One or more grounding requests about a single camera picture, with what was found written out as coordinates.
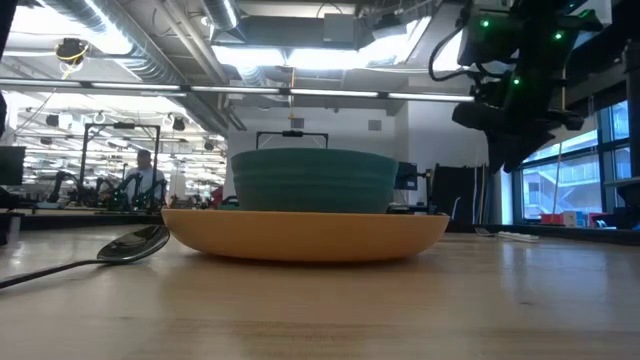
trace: table surface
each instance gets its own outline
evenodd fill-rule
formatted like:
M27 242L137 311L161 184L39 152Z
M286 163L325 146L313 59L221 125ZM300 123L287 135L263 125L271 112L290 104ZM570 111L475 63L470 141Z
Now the table surface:
M134 227L26 232L0 275ZM134 265L0 290L0 359L639 359L640 249L446 235L402 261L281 264L172 240Z

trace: teal bowl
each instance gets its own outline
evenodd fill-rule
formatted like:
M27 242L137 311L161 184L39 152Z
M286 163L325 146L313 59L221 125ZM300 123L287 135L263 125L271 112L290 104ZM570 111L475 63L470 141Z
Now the teal bowl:
M333 149L265 149L231 158L241 210L385 213L398 162Z

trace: spoon handle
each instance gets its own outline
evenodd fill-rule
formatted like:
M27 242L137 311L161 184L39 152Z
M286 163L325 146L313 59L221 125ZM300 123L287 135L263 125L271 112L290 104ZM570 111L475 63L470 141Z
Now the spoon handle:
M29 280L41 278L43 276L55 274L55 273L58 273L60 271L73 269L74 267L83 266L83 265L91 265L91 264L103 264L103 263L105 263L104 260L82 260L82 261L76 261L76 262L72 262L72 263L65 264L65 265L53 266L53 267L50 267L50 268L37 270L37 271L34 271L34 272L30 272L30 273L9 276L9 277L6 277L4 279L0 279L0 289L4 289L6 287L13 286L13 285L16 285L16 284L20 284L20 283L23 283L23 282L26 282L26 281L29 281Z

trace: person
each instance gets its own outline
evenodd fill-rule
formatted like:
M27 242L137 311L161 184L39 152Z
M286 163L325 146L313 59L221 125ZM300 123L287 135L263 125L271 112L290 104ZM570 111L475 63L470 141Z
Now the person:
M131 168L127 171L127 175L125 179L127 179L132 174L140 174L142 175L142 180L140 181L140 189L139 193L142 194L145 191L151 189L153 185L153 165L151 164L151 153L148 150L140 150L138 151L138 167ZM156 182L163 180L164 174L160 170L156 170ZM127 196L129 197L129 201L133 198L135 194L135 181L131 181L127 186ZM160 186L156 186L155 189L155 198L160 200L162 196L162 190Z

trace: lamp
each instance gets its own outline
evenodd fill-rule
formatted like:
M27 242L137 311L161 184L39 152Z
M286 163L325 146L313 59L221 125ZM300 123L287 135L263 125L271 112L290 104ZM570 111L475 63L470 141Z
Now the lamp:
M213 149L214 149L214 148L215 148L215 146L214 146L214 144L213 144L213 141L211 141L211 140L207 139L207 140L204 142L204 149L205 149L205 150L207 150L207 151L213 151Z
M53 114L47 115L45 122L49 126L58 127L60 125L60 116Z
M186 128L186 125L184 124L184 118L176 117L175 119L173 119L172 128L173 130L176 130L176 131L184 131L184 129Z

